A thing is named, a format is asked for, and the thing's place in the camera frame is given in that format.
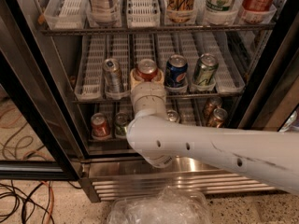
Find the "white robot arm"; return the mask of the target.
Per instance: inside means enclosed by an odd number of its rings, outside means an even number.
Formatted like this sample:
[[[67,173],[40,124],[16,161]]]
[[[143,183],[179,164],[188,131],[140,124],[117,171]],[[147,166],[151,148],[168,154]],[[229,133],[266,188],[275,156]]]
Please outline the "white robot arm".
[[[200,127],[168,120],[166,90],[137,82],[131,89],[134,119],[127,128],[131,148],[164,168],[189,157],[269,186],[299,194],[299,133]]]

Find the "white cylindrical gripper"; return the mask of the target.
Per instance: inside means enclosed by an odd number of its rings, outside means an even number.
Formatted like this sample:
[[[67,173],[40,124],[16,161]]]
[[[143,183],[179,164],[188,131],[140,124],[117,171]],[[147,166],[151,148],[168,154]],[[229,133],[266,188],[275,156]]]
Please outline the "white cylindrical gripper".
[[[130,72],[131,102],[135,117],[156,116],[166,118],[166,91],[164,72],[158,68],[157,75],[152,82],[143,82],[144,79],[132,69]]]

